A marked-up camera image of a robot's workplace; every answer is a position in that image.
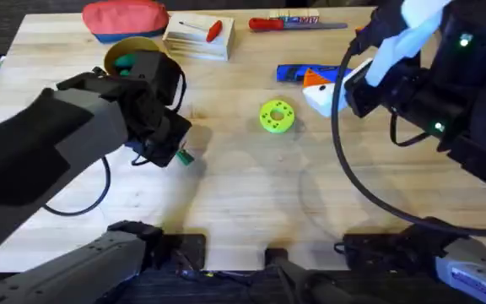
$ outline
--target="green gear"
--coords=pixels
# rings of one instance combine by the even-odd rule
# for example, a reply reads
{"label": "green gear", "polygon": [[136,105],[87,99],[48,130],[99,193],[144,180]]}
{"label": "green gear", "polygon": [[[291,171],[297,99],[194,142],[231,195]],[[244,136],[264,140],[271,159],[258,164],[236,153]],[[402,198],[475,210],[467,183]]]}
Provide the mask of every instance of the green gear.
{"label": "green gear", "polygon": [[[280,120],[272,117],[273,112],[283,115]],[[295,112],[292,107],[282,100],[270,100],[260,110],[260,123],[271,133],[284,133],[294,124]]]}

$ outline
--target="red pencil case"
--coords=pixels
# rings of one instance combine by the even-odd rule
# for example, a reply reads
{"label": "red pencil case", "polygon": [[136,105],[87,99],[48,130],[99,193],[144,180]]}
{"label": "red pencil case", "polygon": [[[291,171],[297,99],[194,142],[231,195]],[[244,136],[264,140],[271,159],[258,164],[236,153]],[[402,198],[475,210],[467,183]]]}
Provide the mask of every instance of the red pencil case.
{"label": "red pencil case", "polygon": [[150,0],[101,1],[86,5],[82,11],[85,25],[102,43],[161,35],[168,19],[165,6]]}

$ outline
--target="blue label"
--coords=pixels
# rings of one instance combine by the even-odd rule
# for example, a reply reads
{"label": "blue label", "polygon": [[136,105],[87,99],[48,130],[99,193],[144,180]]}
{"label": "blue label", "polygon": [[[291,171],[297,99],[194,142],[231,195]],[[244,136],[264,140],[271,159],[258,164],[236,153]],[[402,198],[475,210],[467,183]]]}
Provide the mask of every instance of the blue label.
{"label": "blue label", "polygon": [[451,277],[486,295],[486,283],[456,268],[451,269]]}

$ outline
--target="red screwdriver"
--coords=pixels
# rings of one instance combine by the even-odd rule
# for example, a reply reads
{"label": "red screwdriver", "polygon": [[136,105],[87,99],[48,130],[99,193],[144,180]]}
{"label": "red screwdriver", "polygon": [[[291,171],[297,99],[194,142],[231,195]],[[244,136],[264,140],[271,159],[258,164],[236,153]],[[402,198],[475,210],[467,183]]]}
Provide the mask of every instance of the red screwdriver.
{"label": "red screwdriver", "polygon": [[205,29],[201,26],[195,25],[195,24],[188,24],[183,21],[180,21],[179,24],[183,24],[189,27],[192,27],[193,29],[199,29],[203,30],[208,33],[208,36],[206,37],[207,42],[213,41],[217,36],[220,34],[220,31],[223,29],[223,22],[220,20],[217,20],[215,24],[213,24],[209,29]]}
{"label": "red screwdriver", "polygon": [[284,22],[280,19],[251,18],[249,27],[254,31],[266,30],[327,30],[327,29],[346,29],[345,23],[315,23],[315,24],[296,24]]}

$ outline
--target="wooden tabletop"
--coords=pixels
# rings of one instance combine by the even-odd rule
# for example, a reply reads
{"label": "wooden tabletop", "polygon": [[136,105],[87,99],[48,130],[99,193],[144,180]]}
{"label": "wooden tabletop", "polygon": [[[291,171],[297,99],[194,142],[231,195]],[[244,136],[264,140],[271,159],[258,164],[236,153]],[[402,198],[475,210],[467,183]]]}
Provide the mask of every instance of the wooden tabletop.
{"label": "wooden tabletop", "polygon": [[[89,214],[62,218],[40,210],[0,247],[0,271],[22,271],[94,240],[118,220],[141,220],[167,231],[199,231],[208,238],[208,269],[260,269],[268,244],[287,247],[307,268],[345,269],[332,249],[346,232],[399,231],[408,224],[359,194],[338,165],[329,120],[305,103],[301,87],[275,81],[278,64],[337,65],[372,8],[320,9],[322,21],[346,30],[251,33],[250,17],[267,10],[211,11],[235,18],[229,62],[175,57],[188,79],[182,115],[191,119],[188,150],[197,160],[167,168],[133,167],[134,153],[108,155],[112,185]],[[424,52],[429,63],[431,39]],[[27,15],[0,72],[0,122],[24,109],[46,86],[102,66],[101,45],[80,14]],[[356,67],[372,52],[353,58]],[[284,134],[259,124],[261,104],[282,98],[295,109]],[[389,116],[379,110],[358,119],[341,113],[343,145],[360,179],[379,197],[418,216],[486,227],[486,185],[445,155],[433,138],[410,148],[393,145]],[[399,137],[418,130],[400,122]],[[104,186],[100,163],[61,191],[50,206],[91,204]]]}

